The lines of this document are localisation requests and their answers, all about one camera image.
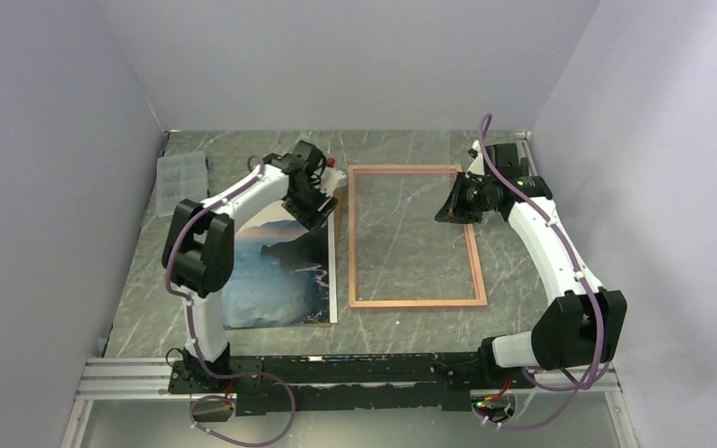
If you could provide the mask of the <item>wooden picture frame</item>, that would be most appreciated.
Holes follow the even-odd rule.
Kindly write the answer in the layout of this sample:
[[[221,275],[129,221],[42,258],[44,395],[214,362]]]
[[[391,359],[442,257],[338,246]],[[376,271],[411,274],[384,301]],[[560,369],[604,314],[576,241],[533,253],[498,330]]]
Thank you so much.
[[[425,310],[435,308],[478,308],[488,305],[485,280],[472,224],[463,226],[472,280],[472,299],[383,300],[365,301],[359,297],[358,272],[358,198],[357,181],[361,175],[450,175],[462,170],[459,164],[354,164],[348,172],[348,294],[354,310]]]

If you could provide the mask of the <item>clear acrylic sheet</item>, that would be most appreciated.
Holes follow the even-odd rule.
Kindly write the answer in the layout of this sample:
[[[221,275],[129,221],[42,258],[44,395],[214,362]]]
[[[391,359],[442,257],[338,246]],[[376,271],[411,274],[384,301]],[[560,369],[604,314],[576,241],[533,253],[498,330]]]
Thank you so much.
[[[434,219],[452,183],[447,171],[358,174],[359,302],[472,298],[464,231]]]

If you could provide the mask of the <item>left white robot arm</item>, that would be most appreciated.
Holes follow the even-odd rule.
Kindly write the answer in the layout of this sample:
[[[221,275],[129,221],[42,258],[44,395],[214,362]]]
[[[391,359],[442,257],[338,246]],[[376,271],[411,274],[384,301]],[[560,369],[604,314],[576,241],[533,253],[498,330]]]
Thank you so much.
[[[166,290],[182,301],[185,350],[198,362],[193,380],[217,392],[230,379],[230,344],[216,298],[233,271],[237,231],[266,206],[281,202],[307,229],[320,227],[339,201],[345,172],[324,156],[252,156],[248,174],[221,193],[195,202],[180,201],[162,253]]]

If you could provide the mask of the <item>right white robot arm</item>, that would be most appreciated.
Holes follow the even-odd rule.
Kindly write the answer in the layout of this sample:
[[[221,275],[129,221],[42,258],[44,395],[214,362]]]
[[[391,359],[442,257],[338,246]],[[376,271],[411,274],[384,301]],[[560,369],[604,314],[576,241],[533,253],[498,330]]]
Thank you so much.
[[[435,221],[467,225],[489,212],[499,214],[523,242],[547,301],[533,329],[486,342],[489,353],[475,365],[478,379],[497,387],[513,368],[581,366],[588,369],[588,380],[598,377],[613,359],[627,310],[625,296],[606,288],[587,267],[561,223],[552,191],[529,172],[516,145],[474,142],[468,153],[472,162],[457,173]]]

